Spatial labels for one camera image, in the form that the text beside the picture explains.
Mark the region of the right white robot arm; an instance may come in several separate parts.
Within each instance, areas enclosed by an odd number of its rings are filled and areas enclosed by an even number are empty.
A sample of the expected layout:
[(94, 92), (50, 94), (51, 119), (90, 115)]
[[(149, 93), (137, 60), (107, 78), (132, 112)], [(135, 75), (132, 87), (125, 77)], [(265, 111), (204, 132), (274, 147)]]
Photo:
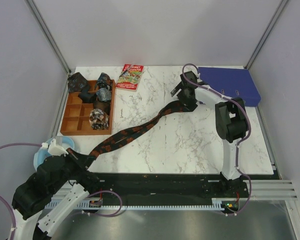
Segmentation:
[(215, 127), (223, 144), (223, 165), (221, 175), (226, 179), (219, 184), (219, 191), (225, 197), (237, 191), (233, 180), (242, 172), (239, 168), (239, 144), (251, 133), (251, 124), (242, 98), (225, 96), (205, 82), (198, 82), (198, 74), (193, 71), (180, 75), (181, 82), (170, 92), (188, 109), (194, 110), (198, 102), (214, 109)]

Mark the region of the black tie orange flowers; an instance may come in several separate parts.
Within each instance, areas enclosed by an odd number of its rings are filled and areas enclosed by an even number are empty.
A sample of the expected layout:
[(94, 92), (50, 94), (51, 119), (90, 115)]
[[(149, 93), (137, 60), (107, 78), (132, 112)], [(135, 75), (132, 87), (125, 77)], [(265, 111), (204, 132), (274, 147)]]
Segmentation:
[(110, 136), (109, 138), (98, 144), (89, 153), (89, 155), (95, 156), (97, 158), (101, 154), (109, 153), (126, 146), (127, 144), (131, 143), (132, 141), (136, 140), (137, 138), (148, 132), (150, 129), (152, 129), (162, 117), (173, 113), (189, 112), (186, 111), (184, 105), (179, 100), (172, 101), (168, 103), (164, 108), (162, 108), (159, 113), (150, 121), (117, 132), (116, 134)]

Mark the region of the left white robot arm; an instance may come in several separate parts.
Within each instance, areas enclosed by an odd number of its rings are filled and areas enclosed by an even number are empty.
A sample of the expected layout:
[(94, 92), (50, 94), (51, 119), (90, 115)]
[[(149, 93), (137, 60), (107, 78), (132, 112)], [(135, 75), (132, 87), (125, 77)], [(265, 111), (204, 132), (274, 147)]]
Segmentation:
[[(51, 239), (79, 202), (99, 193), (98, 178), (88, 169), (100, 154), (93, 150), (85, 155), (68, 148), (45, 158), (36, 172), (15, 190), (12, 198), (14, 220), (9, 239)], [(49, 214), (39, 219), (53, 196), (69, 180), (75, 183), (68, 194)]]

